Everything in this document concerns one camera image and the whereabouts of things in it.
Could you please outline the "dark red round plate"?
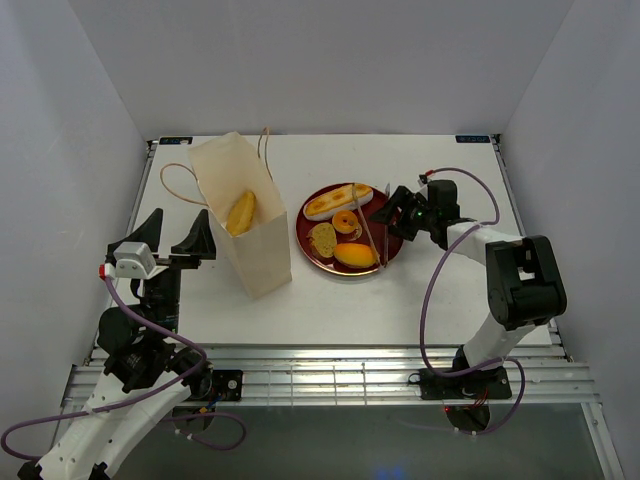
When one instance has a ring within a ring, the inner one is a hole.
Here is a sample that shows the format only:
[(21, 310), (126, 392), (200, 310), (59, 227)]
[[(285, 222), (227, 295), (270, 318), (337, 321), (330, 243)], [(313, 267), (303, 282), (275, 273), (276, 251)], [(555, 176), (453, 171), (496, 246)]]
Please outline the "dark red round plate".
[[(301, 249), (301, 251), (303, 252), (303, 254), (307, 257), (307, 259), (314, 264), (315, 266), (317, 266), (318, 268), (320, 268), (321, 270), (325, 271), (325, 272), (329, 272), (331, 274), (334, 275), (339, 275), (339, 276), (346, 276), (346, 277), (357, 277), (357, 276), (364, 276), (364, 275), (369, 275), (372, 274), (378, 270), (380, 270), (380, 266), (377, 265), (377, 263), (375, 265), (373, 265), (372, 267), (369, 268), (365, 268), (365, 269), (353, 269), (353, 268), (349, 268), (347, 266), (344, 266), (342, 264), (340, 264), (335, 258), (334, 256), (330, 259), (327, 260), (322, 260), (319, 258), (316, 258), (312, 252), (311, 252), (311, 248), (309, 245), (309, 241), (307, 239), (307, 234), (308, 232), (317, 224), (322, 223), (322, 222), (328, 222), (331, 223), (332, 218), (327, 219), (327, 220), (323, 220), (323, 221), (309, 221), (307, 220), (303, 213), (302, 213), (302, 209), (303, 206), (309, 201), (311, 200), (313, 197), (315, 197), (318, 194), (322, 194), (325, 193), (327, 191), (330, 191), (334, 188), (340, 187), (342, 185), (345, 184), (352, 184), (352, 183), (338, 183), (338, 184), (333, 184), (333, 185), (329, 185), (329, 186), (325, 186), (319, 190), (317, 190), (316, 192), (314, 192), (313, 194), (311, 194), (311, 196), (306, 199), (303, 202), (303, 205), (300, 207), (299, 212), (297, 214), (297, 218), (296, 218), (296, 223), (295, 223), (295, 235), (296, 235), (296, 239), (298, 241), (298, 245)], [(379, 209), (380, 207), (382, 207), (385, 203), (385, 201), (387, 200), (387, 195), (372, 187), (374, 190), (374, 196), (373, 199), (367, 203), (366, 205), (362, 206), (364, 215), (366, 217), (366, 220), (368, 221), (369, 227), (371, 229), (371, 233), (373, 234), (373, 237), (375, 239), (377, 248), (379, 253), (381, 254), (381, 257), (383, 260), (387, 260), (388, 263), (393, 260), (398, 253), (400, 252), (402, 246), (403, 246), (403, 241), (401, 239), (395, 238), (393, 236), (391, 236), (389, 233), (387, 233), (386, 231), (386, 227), (381, 225), (381, 224), (376, 224), (372, 221), (369, 220), (369, 216), (376, 211), (377, 209)], [(362, 228), (362, 220), (356, 210), (356, 208), (354, 210), (352, 210), (355, 215), (358, 218), (359, 221), (359, 225), (358, 228), (355, 232), (353, 232), (352, 234), (349, 235), (342, 235), (340, 233), (338, 233), (336, 230), (336, 236), (337, 236), (337, 244), (340, 243), (360, 243), (360, 244), (365, 244), (365, 245), (369, 245), (369, 241), (367, 239), (366, 233), (364, 232), (363, 228)]]

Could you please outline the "metal serving tongs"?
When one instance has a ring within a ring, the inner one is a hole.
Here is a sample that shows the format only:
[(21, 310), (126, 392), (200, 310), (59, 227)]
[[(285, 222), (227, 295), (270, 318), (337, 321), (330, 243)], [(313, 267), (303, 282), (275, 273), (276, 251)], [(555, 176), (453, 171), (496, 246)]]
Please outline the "metal serving tongs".
[(378, 251), (375, 239), (373, 237), (373, 234), (371, 233), (371, 229), (369, 227), (368, 221), (366, 220), (366, 217), (364, 215), (361, 203), (360, 203), (360, 197), (358, 196), (358, 192), (357, 192), (357, 183), (353, 182), (351, 184), (351, 193), (352, 193), (352, 200), (354, 202), (354, 205), (356, 207), (356, 210), (362, 220), (362, 228), (364, 230), (364, 232), (366, 233), (367, 239), (369, 241), (369, 246), (371, 247), (371, 250), (374, 253), (375, 259), (376, 259), (376, 263), (378, 266), (382, 267), (382, 268), (386, 268), (388, 261), (387, 260), (383, 260), (381, 257), (381, 254)]

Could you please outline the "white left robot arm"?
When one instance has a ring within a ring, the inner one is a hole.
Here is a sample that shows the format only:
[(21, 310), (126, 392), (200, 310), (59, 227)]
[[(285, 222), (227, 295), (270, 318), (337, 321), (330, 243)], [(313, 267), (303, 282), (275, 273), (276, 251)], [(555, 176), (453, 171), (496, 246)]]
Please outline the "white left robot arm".
[(209, 214), (201, 210), (186, 238), (158, 255), (163, 211), (107, 248), (99, 277), (114, 306), (99, 320), (103, 371), (84, 407), (51, 450), (26, 456), (21, 479), (109, 479), (131, 450), (175, 406), (212, 387), (205, 351), (177, 332), (181, 275), (216, 257)]

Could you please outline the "cream paper bag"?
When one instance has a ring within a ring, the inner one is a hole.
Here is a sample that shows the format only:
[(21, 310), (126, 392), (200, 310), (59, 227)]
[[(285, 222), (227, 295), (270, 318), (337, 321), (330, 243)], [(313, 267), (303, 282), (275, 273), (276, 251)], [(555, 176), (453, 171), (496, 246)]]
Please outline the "cream paper bag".
[(237, 132), (189, 149), (190, 165), (201, 198), (191, 199), (214, 218), (214, 237), (230, 259), (247, 294), (260, 298), (292, 281), (287, 210), (267, 160), (270, 129), (256, 145)]

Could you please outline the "long toasted bread loaf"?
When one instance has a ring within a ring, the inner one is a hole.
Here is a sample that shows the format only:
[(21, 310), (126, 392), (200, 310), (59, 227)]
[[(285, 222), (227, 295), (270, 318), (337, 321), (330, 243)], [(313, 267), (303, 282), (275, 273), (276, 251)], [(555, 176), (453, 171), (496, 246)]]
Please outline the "long toasted bread loaf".
[(374, 196), (372, 187), (365, 184), (345, 184), (309, 200), (302, 209), (309, 221), (323, 221), (342, 210), (352, 211), (356, 205), (366, 205)]

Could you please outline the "aluminium table frame rail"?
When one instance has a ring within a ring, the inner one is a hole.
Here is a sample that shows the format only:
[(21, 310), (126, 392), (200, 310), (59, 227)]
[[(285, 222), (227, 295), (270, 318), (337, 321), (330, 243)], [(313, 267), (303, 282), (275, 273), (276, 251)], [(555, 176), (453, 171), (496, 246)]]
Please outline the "aluminium table frame rail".
[[(494, 135), (275, 135), (268, 157), (290, 224), (325, 186), (411, 186), (434, 168), (457, 183), (465, 215), (522, 231)], [(443, 367), (489, 311), (483, 268), (457, 254), (443, 261), (426, 235), (357, 277), (290, 248), (292, 281), (255, 300), (225, 254), (183, 282), (180, 330), (216, 366), (243, 371), (245, 407), (418, 405), (409, 375), (426, 360)]]

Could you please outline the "orange oval bun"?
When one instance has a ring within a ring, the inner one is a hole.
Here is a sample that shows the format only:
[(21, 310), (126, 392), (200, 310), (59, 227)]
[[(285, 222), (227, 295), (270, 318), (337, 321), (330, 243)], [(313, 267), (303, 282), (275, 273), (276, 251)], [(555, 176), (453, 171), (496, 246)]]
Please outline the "orange oval bun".
[(334, 258), (342, 265), (353, 269), (365, 269), (378, 262), (376, 253), (369, 245), (340, 243), (334, 249)]

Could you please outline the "seeded bread slice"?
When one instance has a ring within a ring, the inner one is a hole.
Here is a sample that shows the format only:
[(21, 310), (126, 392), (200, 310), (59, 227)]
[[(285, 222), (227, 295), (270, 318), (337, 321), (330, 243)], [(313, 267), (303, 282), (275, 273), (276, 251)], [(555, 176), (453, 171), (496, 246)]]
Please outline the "seeded bread slice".
[(315, 225), (307, 234), (312, 254), (319, 259), (327, 260), (334, 256), (337, 246), (336, 231), (331, 223), (322, 222)]

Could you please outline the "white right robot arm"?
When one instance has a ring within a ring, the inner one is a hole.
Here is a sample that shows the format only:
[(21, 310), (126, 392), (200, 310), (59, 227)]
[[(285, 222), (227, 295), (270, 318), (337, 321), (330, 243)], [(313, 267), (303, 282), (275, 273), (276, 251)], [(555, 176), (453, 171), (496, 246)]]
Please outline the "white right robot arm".
[(483, 390), (488, 384), (485, 370), (509, 361), (511, 351), (526, 335), (567, 308), (550, 240), (541, 235), (504, 234), (495, 230), (495, 220), (462, 217), (452, 180), (424, 179), (418, 192), (400, 186), (369, 218), (406, 241), (427, 232), (442, 249), (443, 261), (460, 254), (484, 267), (489, 313), (461, 347), (460, 365), (449, 370), (425, 365), (431, 374), (451, 379), (454, 390), (464, 397)]

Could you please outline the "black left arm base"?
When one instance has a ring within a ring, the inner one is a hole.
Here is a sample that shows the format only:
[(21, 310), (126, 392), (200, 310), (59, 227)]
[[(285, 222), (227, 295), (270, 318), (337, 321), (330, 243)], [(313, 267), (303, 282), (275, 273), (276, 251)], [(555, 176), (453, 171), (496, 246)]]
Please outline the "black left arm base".
[(206, 361), (183, 384), (190, 390), (188, 406), (174, 407), (171, 412), (173, 424), (188, 433), (206, 431), (214, 419), (205, 414), (216, 411), (221, 402), (238, 402), (242, 398), (243, 371), (218, 369)]

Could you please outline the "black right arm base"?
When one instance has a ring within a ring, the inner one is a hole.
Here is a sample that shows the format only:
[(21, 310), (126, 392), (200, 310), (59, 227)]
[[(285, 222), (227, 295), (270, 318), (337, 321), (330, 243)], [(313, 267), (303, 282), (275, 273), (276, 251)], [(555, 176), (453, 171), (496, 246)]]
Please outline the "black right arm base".
[(455, 377), (443, 377), (428, 368), (422, 368), (410, 374), (407, 383), (419, 388), (421, 400), (444, 401), (445, 415), (451, 426), (471, 436), (489, 434), (503, 427), (514, 416), (524, 395), (524, 391), (520, 390), (509, 412), (492, 423), (488, 401), (512, 398), (507, 371), (503, 366)]

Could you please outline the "orange glazed donut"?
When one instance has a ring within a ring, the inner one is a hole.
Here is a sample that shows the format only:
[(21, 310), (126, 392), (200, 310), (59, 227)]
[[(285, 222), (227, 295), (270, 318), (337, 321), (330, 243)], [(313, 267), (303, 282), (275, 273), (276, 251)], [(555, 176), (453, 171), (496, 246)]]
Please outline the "orange glazed donut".
[(355, 232), (358, 228), (359, 221), (353, 211), (340, 210), (336, 212), (331, 221), (334, 229), (342, 234), (349, 235)]

